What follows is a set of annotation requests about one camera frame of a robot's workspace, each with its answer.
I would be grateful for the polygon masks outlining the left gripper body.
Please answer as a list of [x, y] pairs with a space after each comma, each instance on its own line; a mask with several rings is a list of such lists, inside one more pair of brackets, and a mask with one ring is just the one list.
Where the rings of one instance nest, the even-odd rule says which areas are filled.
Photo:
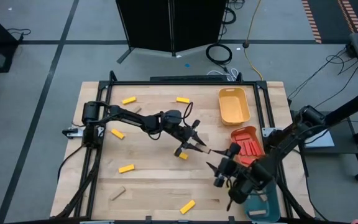
[[171, 128], [168, 128], [168, 134], [181, 142], [180, 146], [174, 151], [175, 156], [179, 156], [185, 150], [185, 147], [189, 143], [188, 141], [193, 139], [194, 132], [197, 132], [195, 129], [199, 124], [200, 120], [196, 119], [191, 126], [175, 124]]

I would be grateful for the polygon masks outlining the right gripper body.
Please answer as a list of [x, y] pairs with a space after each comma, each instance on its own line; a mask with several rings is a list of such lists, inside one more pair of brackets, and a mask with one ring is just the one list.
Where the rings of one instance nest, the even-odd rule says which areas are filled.
[[214, 186], [222, 187], [224, 182], [228, 182], [227, 186], [230, 186], [231, 178], [236, 178], [239, 181], [249, 179], [250, 172], [247, 167], [235, 161], [235, 157], [241, 150], [240, 145], [232, 143], [228, 149], [231, 156], [223, 156], [221, 162], [218, 165], [220, 174], [215, 174]]

